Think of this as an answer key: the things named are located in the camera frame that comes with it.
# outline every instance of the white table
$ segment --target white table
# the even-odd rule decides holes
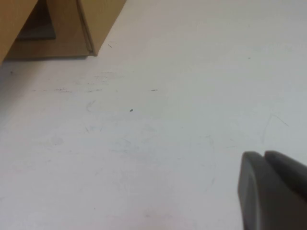
[[[128,0],[98,57],[4,63],[0,229],[242,229],[241,154],[307,163],[306,9]]]

